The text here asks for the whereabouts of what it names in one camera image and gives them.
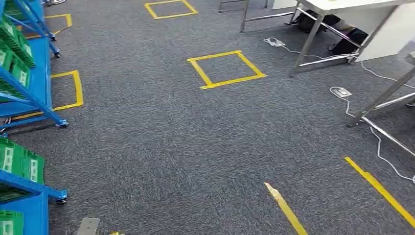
backpack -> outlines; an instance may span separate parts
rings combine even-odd
[[[306,10],[306,12],[315,18],[318,17],[318,14],[312,10]],[[335,15],[326,15],[323,19],[323,22],[326,23],[329,26],[333,26],[337,24],[340,21],[340,18]],[[311,29],[313,28],[313,25],[316,21],[312,18],[308,17],[304,13],[301,13],[294,21],[293,24],[297,25],[297,28],[303,31],[304,33],[310,33]],[[317,30],[317,33],[320,31],[325,30],[325,27],[323,25],[320,25],[319,29]]]
[[[348,38],[350,38],[352,41],[354,41],[357,44],[362,44],[363,41],[368,36],[367,33],[361,31],[358,28],[354,28],[352,31],[350,31],[347,35]],[[343,55],[343,54],[351,54],[357,49],[357,46],[353,45],[346,39],[342,39],[339,43],[337,43],[333,49],[330,51],[334,55]]]

floor power outlet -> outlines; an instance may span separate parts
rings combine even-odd
[[[341,97],[341,98],[351,95],[351,92],[349,92],[348,90],[344,89],[343,87],[333,89],[333,92],[338,97]]]

blue shelving rack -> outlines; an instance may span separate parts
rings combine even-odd
[[[47,235],[49,231],[48,201],[53,199],[57,203],[63,204],[68,198],[68,192],[66,190],[55,190],[4,170],[0,170],[0,183],[30,193],[20,198],[0,202],[0,210],[23,213],[24,235]]]
[[[25,99],[20,99],[8,94],[0,93],[0,97],[10,100],[10,102],[0,103],[0,118],[14,117],[38,110],[42,111],[43,114],[41,116],[0,125],[0,130],[44,119],[53,120],[56,123],[56,126],[67,127],[68,122],[52,110],[49,49],[52,50],[57,58],[60,57],[60,52],[51,41],[56,40],[55,35],[48,30],[45,24],[42,0],[14,0],[14,2],[27,20],[18,21],[13,17],[7,17],[10,18],[14,24],[22,25],[25,29],[36,32],[40,38],[29,40],[36,67],[30,69],[30,82],[28,88],[21,85],[9,71],[0,67],[0,77],[25,97]],[[1,13],[4,10],[4,5],[5,0],[0,0]]]

white tabletop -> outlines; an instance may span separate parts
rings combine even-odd
[[[307,8],[320,14],[333,14],[348,10],[364,10],[370,8],[401,5],[415,0],[297,0]]]

yellow floor marking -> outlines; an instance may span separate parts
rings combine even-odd
[[[415,228],[415,219],[403,206],[369,173],[363,171],[350,157],[345,160],[365,178],[407,221]]]
[[[56,77],[63,77],[63,76],[68,76],[68,75],[73,76],[73,82],[75,84],[76,102],[73,103],[73,104],[68,104],[68,105],[64,105],[64,106],[55,107],[55,108],[52,109],[53,111],[78,107],[78,106],[81,106],[81,105],[84,104],[81,78],[79,77],[79,71],[78,70],[74,70],[74,71],[70,71],[70,72],[63,72],[63,73],[59,73],[59,74],[54,74],[50,77],[51,78],[56,78]],[[25,115],[13,117],[13,120],[29,118],[29,117],[40,115],[40,114],[43,114],[43,112],[35,112],[35,113],[30,113],[30,114],[25,114]]]
[[[241,77],[241,78],[227,80],[227,81],[223,81],[223,82],[213,83],[208,78],[208,76],[203,71],[203,69],[197,64],[198,60],[205,60],[205,59],[216,58],[216,57],[227,56],[227,55],[234,55],[234,54],[238,55],[238,57],[243,62],[245,62],[245,64],[248,65],[249,68],[251,68],[256,73],[256,75],[249,76],[249,77]],[[198,74],[202,77],[203,81],[206,83],[206,86],[201,86],[200,87],[201,89],[215,88],[215,87],[220,87],[220,86],[224,86],[224,85],[228,85],[228,84],[232,84],[232,83],[249,81],[249,80],[254,80],[254,79],[258,79],[258,78],[262,78],[262,77],[267,76],[266,74],[263,74],[257,67],[255,67],[255,65],[253,65],[253,63],[251,63],[242,54],[242,51],[240,51],[240,50],[234,50],[234,51],[223,52],[223,53],[218,53],[218,54],[214,54],[214,55],[205,55],[205,56],[200,56],[200,57],[195,57],[195,58],[189,58],[189,59],[187,59],[187,61],[189,61],[192,64],[192,66],[195,68],[195,70],[198,72]]]
[[[279,207],[281,208],[282,212],[284,212],[287,219],[290,221],[291,225],[294,227],[294,229],[297,231],[298,235],[308,235],[307,231],[304,229],[304,227],[300,224],[299,220],[297,219],[296,215],[293,213],[293,211],[290,209],[288,204],[285,202],[284,198],[282,198],[281,194],[276,190],[275,188],[271,187],[270,184],[264,183],[271,195],[274,197],[274,199],[277,201]]]
[[[72,16],[71,16],[70,13],[60,14],[60,15],[52,15],[52,16],[45,16],[45,19],[56,18],[56,17],[65,17],[66,18],[66,25],[67,26],[64,27],[64,28],[62,28],[62,29],[60,29],[60,30],[58,30],[58,31],[52,32],[53,34],[58,34],[58,33],[62,32],[63,30],[65,30],[65,29],[67,29],[67,28],[69,28],[69,27],[72,26]],[[26,38],[27,39],[40,38],[40,35],[33,35],[33,36],[26,37]]]
[[[170,16],[157,16],[157,14],[153,11],[153,9],[151,9],[151,5],[171,3],[171,2],[179,2],[179,1],[183,2],[189,8],[189,10],[191,12],[176,14],[176,15],[170,15]],[[196,9],[194,9],[194,7],[191,6],[186,0],[170,0],[170,1],[159,1],[159,2],[148,2],[148,3],[144,4],[144,7],[147,9],[148,13],[150,13],[150,15],[154,19],[167,19],[167,18],[173,18],[173,17],[179,17],[179,16],[188,16],[188,15],[193,15],[193,14],[198,13],[198,11],[196,11]]]

